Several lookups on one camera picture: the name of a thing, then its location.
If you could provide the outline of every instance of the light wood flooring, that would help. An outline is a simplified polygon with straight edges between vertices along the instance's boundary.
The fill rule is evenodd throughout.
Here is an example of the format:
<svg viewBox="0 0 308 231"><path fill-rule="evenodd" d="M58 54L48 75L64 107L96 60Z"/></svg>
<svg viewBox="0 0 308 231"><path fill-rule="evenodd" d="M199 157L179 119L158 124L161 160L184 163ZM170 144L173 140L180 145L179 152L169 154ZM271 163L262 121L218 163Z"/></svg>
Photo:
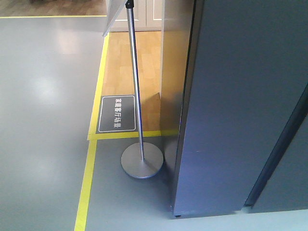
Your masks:
<svg viewBox="0 0 308 231"><path fill-rule="evenodd" d="M106 14L105 0L0 0L0 17Z"/></svg>
<svg viewBox="0 0 308 231"><path fill-rule="evenodd" d="M161 32L136 32L143 131L160 130ZM110 33L102 96L134 94L129 37Z"/></svg>

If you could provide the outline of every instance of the gray cabinet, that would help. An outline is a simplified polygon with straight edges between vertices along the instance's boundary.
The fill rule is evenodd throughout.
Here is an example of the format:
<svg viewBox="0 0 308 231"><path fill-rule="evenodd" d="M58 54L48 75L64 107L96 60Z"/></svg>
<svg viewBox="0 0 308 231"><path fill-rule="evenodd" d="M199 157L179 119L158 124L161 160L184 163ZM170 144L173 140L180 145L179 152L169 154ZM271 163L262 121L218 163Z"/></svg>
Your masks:
<svg viewBox="0 0 308 231"><path fill-rule="evenodd" d="M174 215L244 206L308 84L307 9L166 0L161 129Z"/></svg>

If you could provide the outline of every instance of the metal pole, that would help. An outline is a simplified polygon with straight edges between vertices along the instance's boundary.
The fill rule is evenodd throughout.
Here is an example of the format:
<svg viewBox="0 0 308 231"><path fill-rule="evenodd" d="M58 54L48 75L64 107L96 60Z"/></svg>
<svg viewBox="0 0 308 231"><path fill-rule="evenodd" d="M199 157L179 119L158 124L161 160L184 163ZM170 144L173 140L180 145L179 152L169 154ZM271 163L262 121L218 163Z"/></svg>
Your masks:
<svg viewBox="0 0 308 231"><path fill-rule="evenodd" d="M160 149L155 145L146 142L143 143L137 49L133 12L134 0L128 0L125 6L127 8L131 61L133 65L139 143L134 143L124 150L121 157L121 164L124 171L131 177L146 179L158 173L163 165L164 157Z"/></svg>
<svg viewBox="0 0 308 231"><path fill-rule="evenodd" d="M128 17L128 32L130 40L131 61L133 66L133 77L135 86L136 108L137 108L137 126L139 133L140 157L144 161L143 151L143 134L142 134L142 119L141 119L141 103L140 103L140 90L139 90L139 77L137 65L137 49L136 49L136 36L135 36L135 23L134 23L134 3L132 0L126 3L127 17Z"/></svg>

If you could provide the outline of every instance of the yellow tape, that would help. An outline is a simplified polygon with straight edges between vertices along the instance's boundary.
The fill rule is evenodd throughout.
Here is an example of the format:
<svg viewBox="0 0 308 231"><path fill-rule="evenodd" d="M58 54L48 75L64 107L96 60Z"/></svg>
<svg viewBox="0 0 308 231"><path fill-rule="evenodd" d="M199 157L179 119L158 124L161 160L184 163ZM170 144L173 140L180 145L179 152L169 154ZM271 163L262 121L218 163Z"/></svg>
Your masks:
<svg viewBox="0 0 308 231"><path fill-rule="evenodd" d="M97 85L96 85L96 91L95 91L94 103L93 103L93 109L92 109L92 116L91 116L91 121L90 121L89 135L96 133L97 121L98 121L98 116L100 112L100 103L101 103L103 80L104 80L105 67L106 67L108 44L109 44L109 34L105 37L104 45L103 45L101 64L100 64L100 69L98 73L98 79L97 79Z"/></svg>
<svg viewBox="0 0 308 231"><path fill-rule="evenodd" d="M90 18L90 17L107 17L107 15L46 15L46 16L6 16L1 18Z"/></svg>
<svg viewBox="0 0 308 231"><path fill-rule="evenodd" d="M97 141L90 141L74 231L85 231L94 171Z"/></svg>
<svg viewBox="0 0 308 231"><path fill-rule="evenodd" d="M161 136L161 131L144 131L144 137ZM89 134L88 140L107 140L107 139L121 139L121 138L134 138L138 137L138 132L115 132L115 133L101 133Z"/></svg>

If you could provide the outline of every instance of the gray floor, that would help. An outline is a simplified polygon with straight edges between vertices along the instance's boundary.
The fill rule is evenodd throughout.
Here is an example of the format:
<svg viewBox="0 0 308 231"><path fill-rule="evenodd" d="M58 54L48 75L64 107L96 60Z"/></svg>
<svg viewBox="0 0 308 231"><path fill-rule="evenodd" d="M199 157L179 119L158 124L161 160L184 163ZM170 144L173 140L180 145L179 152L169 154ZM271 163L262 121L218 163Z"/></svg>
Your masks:
<svg viewBox="0 0 308 231"><path fill-rule="evenodd" d="M164 169L151 179L129 177L121 155L136 138L98 141L86 231L306 231L308 210L205 218L171 216ZM146 138L160 147L160 138Z"/></svg>
<svg viewBox="0 0 308 231"><path fill-rule="evenodd" d="M102 20L0 19L1 231L74 229ZM98 142L87 231L307 230L308 210L172 218L164 171L135 180L120 166L135 141Z"/></svg>
<svg viewBox="0 0 308 231"><path fill-rule="evenodd" d="M0 230L73 230L103 18L0 19Z"/></svg>

